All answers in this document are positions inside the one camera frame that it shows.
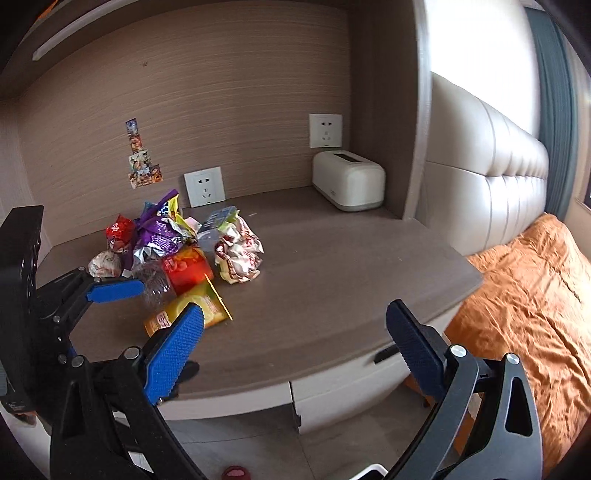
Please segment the blue gripper pad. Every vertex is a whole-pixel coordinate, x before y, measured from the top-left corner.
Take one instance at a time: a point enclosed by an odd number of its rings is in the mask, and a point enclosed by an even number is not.
[[[189,303],[169,327],[167,337],[149,354],[144,393],[152,405],[170,395],[189,355],[203,334],[203,328],[203,310]]]
[[[435,328],[421,325],[402,300],[388,306],[386,327],[423,394],[441,401],[446,393],[445,341]]]
[[[116,280],[98,283],[86,294],[86,300],[96,303],[107,303],[123,299],[130,299],[141,295],[144,284],[140,280]]]

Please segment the brown desk surface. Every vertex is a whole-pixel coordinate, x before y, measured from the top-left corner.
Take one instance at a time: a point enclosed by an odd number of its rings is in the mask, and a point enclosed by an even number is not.
[[[337,210],[310,187],[233,199],[186,210],[203,221],[234,204],[265,248],[253,282],[214,284],[234,317],[203,334],[191,358],[199,375],[181,398],[211,397],[301,378],[391,342],[388,303],[401,298],[426,322],[474,292],[480,273],[416,220],[385,209]],[[105,248],[103,232],[53,248],[37,283],[65,273]],[[115,358],[143,345],[138,299],[93,304],[71,334],[89,360]]]

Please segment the red slipper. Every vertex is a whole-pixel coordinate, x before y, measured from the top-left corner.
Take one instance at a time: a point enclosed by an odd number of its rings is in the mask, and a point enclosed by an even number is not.
[[[251,480],[251,474],[243,466],[229,466],[223,471],[222,480]]]

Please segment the drawer handle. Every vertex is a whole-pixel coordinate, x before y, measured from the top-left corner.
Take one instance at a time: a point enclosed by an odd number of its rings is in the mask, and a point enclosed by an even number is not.
[[[377,365],[378,363],[383,362],[384,360],[387,360],[388,358],[396,355],[399,352],[400,352],[400,350],[398,349],[398,347],[396,345],[390,345],[389,347],[386,347],[383,350],[380,350],[378,353],[375,354],[374,363]]]

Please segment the trash pile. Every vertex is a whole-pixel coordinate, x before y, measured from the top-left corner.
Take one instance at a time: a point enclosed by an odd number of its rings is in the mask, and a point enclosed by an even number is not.
[[[108,249],[88,265],[94,277],[134,277],[145,285],[144,304],[152,317],[148,334],[169,327],[188,303],[198,304],[210,327],[231,315],[212,284],[210,252],[222,279],[230,284],[256,278],[263,247],[236,207],[213,212],[203,224],[183,218],[178,192],[158,203],[145,202],[135,220],[119,215],[106,229]]]

